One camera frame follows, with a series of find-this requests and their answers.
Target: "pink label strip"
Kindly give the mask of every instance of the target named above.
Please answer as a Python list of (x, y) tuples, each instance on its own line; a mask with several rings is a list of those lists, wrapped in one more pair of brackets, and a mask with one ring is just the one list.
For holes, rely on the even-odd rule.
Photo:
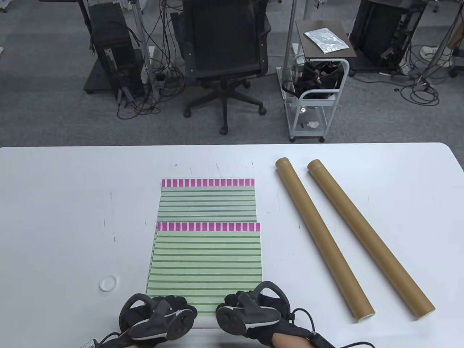
[(163, 179), (161, 187), (253, 187), (254, 179)]
[(158, 231), (261, 232), (259, 222), (158, 222)]

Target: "brown tabletop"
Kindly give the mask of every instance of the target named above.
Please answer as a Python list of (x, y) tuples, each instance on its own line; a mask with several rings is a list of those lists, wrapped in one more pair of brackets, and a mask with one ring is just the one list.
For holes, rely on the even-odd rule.
[[(342, 27), (342, 23), (337, 20), (297, 20), (296, 28), (300, 36), (301, 46), (306, 58), (349, 58), (356, 57), (353, 46), (348, 40), (348, 36)], [(324, 53), (310, 38), (304, 33), (311, 30), (328, 28), (336, 36), (341, 38), (349, 46), (344, 50), (339, 50), (330, 53)]]

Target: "green striped board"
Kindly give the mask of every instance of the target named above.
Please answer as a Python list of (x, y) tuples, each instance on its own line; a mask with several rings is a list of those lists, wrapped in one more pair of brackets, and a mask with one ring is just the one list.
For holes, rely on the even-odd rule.
[(259, 223), (158, 223), (147, 295), (184, 296), (200, 316), (262, 282)]
[(256, 222), (254, 179), (164, 179), (159, 222)]

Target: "person's leg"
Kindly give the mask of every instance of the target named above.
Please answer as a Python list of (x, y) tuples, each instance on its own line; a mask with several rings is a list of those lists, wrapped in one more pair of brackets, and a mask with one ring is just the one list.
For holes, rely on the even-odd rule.
[[(454, 30), (453, 36), (446, 45), (446, 48), (443, 50), (443, 54), (440, 57), (440, 60), (437, 62), (438, 65), (443, 68), (447, 68), (453, 64), (452, 53), (453, 50), (459, 46), (464, 36), (464, 23), (461, 22), (456, 29)], [(424, 46), (420, 49), (420, 56), (428, 61), (431, 61), (432, 58), (437, 53), (438, 47)]]

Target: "gray carpet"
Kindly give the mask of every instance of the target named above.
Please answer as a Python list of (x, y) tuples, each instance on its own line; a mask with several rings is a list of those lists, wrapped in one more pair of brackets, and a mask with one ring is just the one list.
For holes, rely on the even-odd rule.
[[(268, 6), (270, 55), (284, 53), (290, 5), (290, 0), (284, 0)], [(355, 0), (329, 0), (313, 18), (340, 19), (350, 31), (358, 5)], [(300, 1), (297, 19), (303, 6)], [(429, 7), (414, 43), (438, 44), (457, 7), (444, 1), (437, 14)], [(144, 12), (147, 28), (153, 27), (157, 8), (158, 1), (150, 0)], [(268, 110), (265, 116), (259, 116), (250, 105), (230, 102), (227, 136), (218, 133), (222, 121), (219, 102), (194, 109), (192, 118), (184, 119), (185, 103), (205, 93), (200, 87), (188, 87), (176, 99), (161, 104), (160, 114), (121, 121), (116, 118), (114, 97), (87, 95), (82, 90), (96, 57), (88, 50), (89, 35), (77, 4), (14, 0), (7, 9), (8, 13), (0, 13), (0, 45), (5, 49), (0, 57), (0, 146), (288, 142), (275, 75), (252, 80), (246, 91), (263, 100)], [(132, 13), (126, 18), (133, 26)], [(270, 57), (269, 73), (282, 61)], [(463, 83), (464, 74), (447, 79), (436, 86), (440, 105), (423, 107), (402, 99), (395, 86), (349, 79), (327, 142), (444, 142), (464, 165)], [(124, 110), (122, 115), (130, 113)]]

